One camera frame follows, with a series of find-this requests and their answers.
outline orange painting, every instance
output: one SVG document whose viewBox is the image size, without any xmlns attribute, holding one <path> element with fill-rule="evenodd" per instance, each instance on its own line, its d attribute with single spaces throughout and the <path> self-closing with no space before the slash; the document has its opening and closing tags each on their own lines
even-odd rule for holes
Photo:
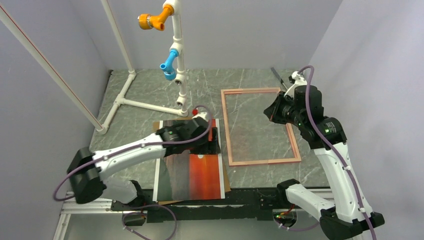
<svg viewBox="0 0 424 240">
<path fill-rule="evenodd" d="M 181 121 L 185 120 L 161 121 L 160 127 Z M 212 127 L 219 128 L 217 119 L 213 120 Z M 154 201 L 208 200 L 224 197 L 221 154 L 197 155 L 186 150 L 181 154 L 157 160 Z"/>
</svg>

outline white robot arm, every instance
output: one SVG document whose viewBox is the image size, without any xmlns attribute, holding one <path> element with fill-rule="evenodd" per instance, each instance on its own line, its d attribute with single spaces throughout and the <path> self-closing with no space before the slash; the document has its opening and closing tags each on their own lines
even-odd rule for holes
<svg viewBox="0 0 424 240">
<path fill-rule="evenodd" d="M 348 144 L 342 125 L 334 117 L 324 116 L 322 94 L 313 85 L 309 90 L 309 109 L 319 132 L 340 153 L 344 162 L 323 141 L 307 116 L 307 81 L 295 71 L 290 77 L 293 84 L 286 92 L 280 92 L 264 114 L 277 124 L 293 124 L 318 157 L 328 178 L 334 202 L 312 193 L 297 180 L 290 179 L 277 185 L 277 196 L 285 204 L 304 209 L 320 223 L 330 240 L 344 240 L 368 230 L 367 222 L 378 227 L 384 224 L 383 215 L 373 212 L 353 171 Z"/>
<path fill-rule="evenodd" d="M 88 147 L 81 148 L 67 170 L 76 202 L 85 204 L 104 198 L 137 207 L 147 203 L 148 199 L 137 181 L 122 182 L 110 176 L 135 164 L 185 150 L 196 154 L 217 154 L 219 146 L 209 141 L 208 133 L 212 131 L 209 119 L 209 113 L 201 112 L 187 123 L 165 126 L 141 140 L 120 147 L 95 152 Z"/>
</svg>

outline white wall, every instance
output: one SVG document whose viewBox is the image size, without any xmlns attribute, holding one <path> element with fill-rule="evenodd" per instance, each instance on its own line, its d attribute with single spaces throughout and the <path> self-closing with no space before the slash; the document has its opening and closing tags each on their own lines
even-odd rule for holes
<svg viewBox="0 0 424 240">
<path fill-rule="evenodd" d="M 108 71 L 69 1 L 1 4 L 96 115 Z M 53 190 L 94 128 L 1 22 L 0 104 L 0 239 L 52 239 Z"/>
<path fill-rule="evenodd" d="M 380 240 L 424 239 L 424 1 L 344 0 L 312 57 Z"/>
<path fill-rule="evenodd" d="M 141 30 L 164 0 L 108 0 L 135 68 L 156 69 L 173 29 Z M 109 69 L 126 69 L 100 0 L 71 0 Z M 187 68 L 298 68 L 307 64 L 342 0 L 182 0 Z"/>
</svg>

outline gray marble surface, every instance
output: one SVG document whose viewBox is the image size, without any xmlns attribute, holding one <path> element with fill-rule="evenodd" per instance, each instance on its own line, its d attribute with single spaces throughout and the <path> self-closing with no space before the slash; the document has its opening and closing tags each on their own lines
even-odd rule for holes
<svg viewBox="0 0 424 240">
<path fill-rule="evenodd" d="M 279 70 L 287 79 L 291 70 Z M 115 97 L 120 92 L 128 71 L 113 71 L 99 113 L 102 123 L 109 113 Z M 188 70 L 188 106 L 209 106 L 214 117 L 223 119 L 221 89 L 280 87 L 270 69 L 190 69 Z M 143 69 L 129 88 L 125 98 L 138 102 L 177 109 L 175 100 L 179 88 L 165 80 L 160 69 Z M 273 101 L 274 96 L 260 94 L 233 95 L 227 97 L 229 125 L 232 128 L 231 142 L 241 139 L 249 154 L 243 150 L 233 151 L 233 156 L 256 160 L 259 157 L 288 158 L 288 139 L 283 125 L 270 123 L 262 111 Z M 139 140 L 152 133 L 153 122 L 176 118 L 175 115 L 121 105 L 105 135 L 93 134 L 92 151 L 119 147 Z M 302 161 L 300 163 L 266 164 L 252 166 L 228 166 L 228 152 L 224 121 L 221 121 L 221 149 L 224 164 L 232 188 L 275 187 L 287 179 L 298 179 L 306 187 L 328 187 L 324 170 L 311 152 L 299 131 L 293 128 Z M 117 172 L 114 178 L 137 180 L 142 188 L 151 189 L 154 184 L 156 161 L 149 160 Z"/>
</svg>

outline orange picture frame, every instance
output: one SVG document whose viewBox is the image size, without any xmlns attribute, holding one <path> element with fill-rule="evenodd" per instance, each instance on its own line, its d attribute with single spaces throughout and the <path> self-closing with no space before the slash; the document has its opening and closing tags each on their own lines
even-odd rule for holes
<svg viewBox="0 0 424 240">
<path fill-rule="evenodd" d="M 224 116 L 224 127 L 225 127 L 225 139 L 226 147 L 228 151 L 228 165 L 230 166 L 248 166 L 248 165 L 259 165 L 259 164 L 282 164 L 282 163 L 298 163 L 302 161 L 301 154 L 299 153 L 298 144 L 296 143 L 295 134 L 291 124 L 286 124 L 287 135 L 293 150 L 293 158 L 281 158 L 281 159 L 265 159 L 265 160 L 253 160 L 253 161 L 234 161 L 233 152 L 231 147 L 230 138 L 230 126 L 228 123 L 228 111 L 226 104 L 226 95 L 231 94 L 272 94 L 277 95 L 280 92 L 279 87 L 262 87 L 262 88 L 236 88 L 236 89 L 222 89 L 221 100 L 222 110 Z"/>
</svg>

